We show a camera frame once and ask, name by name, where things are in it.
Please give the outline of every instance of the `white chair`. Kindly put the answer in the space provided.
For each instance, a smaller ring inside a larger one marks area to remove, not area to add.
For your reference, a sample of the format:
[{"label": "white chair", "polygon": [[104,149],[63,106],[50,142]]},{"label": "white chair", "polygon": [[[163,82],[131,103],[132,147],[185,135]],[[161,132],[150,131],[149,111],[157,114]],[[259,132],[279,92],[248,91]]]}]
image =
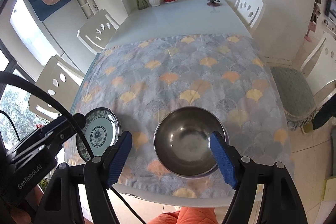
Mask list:
[{"label": "white chair", "polygon": [[[65,109],[70,111],[84,76],[81,71],[55,55],[49,59],[35,85],[49,93]],[[28,104],[31,112],[47,121],[52,121],[59,115],[56,109],[34,95],[30,95]]]},{"label": "white chair", "polygon": [[263,17],[266,4],[263,0],[237,0],[235,9],[242,17],[244,24],[252,34]]},{"label": "white chair", "polygon": [[94,54],[102,52],[119,25],[106,10],[93,15],[79,30],[77,37]]},{"label": "white chair", "polygon": [[[322,52],[317,63],[307,78],[304,78],[301,72],[320,49]],[[271,72],[285,109],[289,129],[302,127],[336,94],[335,89],[319,105],[315,103],[314,96],[327,84],[336,80],[336,41],[325,32],[319,44],[302,64],[300,71],[272,67]]]}]

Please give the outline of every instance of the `orange fabric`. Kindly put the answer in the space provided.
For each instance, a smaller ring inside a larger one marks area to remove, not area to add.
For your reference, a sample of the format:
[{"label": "orange fabric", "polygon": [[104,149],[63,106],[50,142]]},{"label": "orange fabric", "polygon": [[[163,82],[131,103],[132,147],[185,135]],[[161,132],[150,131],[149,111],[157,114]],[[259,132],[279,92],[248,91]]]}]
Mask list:
[{"label": "orange fabric", "polygon": [[218,224],[215,208],[182,207],[175,213],[163,213],[148,224]]}]

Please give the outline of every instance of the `blue and white plate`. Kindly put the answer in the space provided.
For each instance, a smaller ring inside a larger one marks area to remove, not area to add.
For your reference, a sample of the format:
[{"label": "blue and white plate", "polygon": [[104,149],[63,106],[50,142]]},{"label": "blue and white plate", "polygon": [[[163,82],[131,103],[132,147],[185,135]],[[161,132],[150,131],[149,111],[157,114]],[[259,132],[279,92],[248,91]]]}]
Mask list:
[{"label": "blue and white plate", "polygon": [[[95,108],[85,115],[86,124],[82,129],[95,156],[101,156],[105,150],[114,145],[121,133],[120,123],[115,114],[105,107]],[[76,146],[81,158],[88,162],[89,153],[81,138],[77,135]]]}]

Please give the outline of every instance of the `chair backrest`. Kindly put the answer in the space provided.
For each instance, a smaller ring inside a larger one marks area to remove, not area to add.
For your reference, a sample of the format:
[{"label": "chair backrest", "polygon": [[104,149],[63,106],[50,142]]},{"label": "chair backrest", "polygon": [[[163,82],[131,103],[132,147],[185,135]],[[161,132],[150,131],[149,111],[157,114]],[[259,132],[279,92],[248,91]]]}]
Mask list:
[{"label": "chair backrest", "polygon": [[[62,67],[83,80],[84,74],[82,72],[71,67],[71,65],[56,55],[49,59],[35,85],[43,91],[49,93],[55,100],[70,111],[71,105],[79,89],[79,85]],[[48,121],[52,121],[55,118],[55,115],[50,117],[46,113],[55,113],[56,116],[59,114],[56,109],[34,95],[30,95],[28,104],[31,112]]]},{"label": "chair backrest", "polygon": [[302,71],[308,61],[322,49],[316,65],[307,76],[306,81],[313,95],[316,95],[323,87],[336,80],[336,41],[331,34],[325,32],[319,44],[302,64]]},{"label": "chair backrest", "polygon": [[102,52],[112,35],[115,33],[117,22],[106,10],[100,10],[93,15],[79,30],[77,37],[94,54]]},{"label": "chair backrest", "polygon": [[235,9],[244,19],[250,33],[253,33],[259,25],[265,7],[263,0],[237,0],[235,4]]}]

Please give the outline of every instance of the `stainless steel bowl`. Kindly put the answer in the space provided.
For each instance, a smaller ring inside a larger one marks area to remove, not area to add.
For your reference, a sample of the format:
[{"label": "stainless steel bowl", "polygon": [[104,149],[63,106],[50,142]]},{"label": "stainless steel bowl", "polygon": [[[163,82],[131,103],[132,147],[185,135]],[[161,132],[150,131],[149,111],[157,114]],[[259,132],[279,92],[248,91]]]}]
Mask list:
[{"label": "stainless steel bowl", "polygon": [[154,134],[159,161],[170,172],[184,178],[200,178],[218,166],[209,144],[210,134],[219,131],[228,143],[220,121],[199,107],[182,107],[168,114]]}]

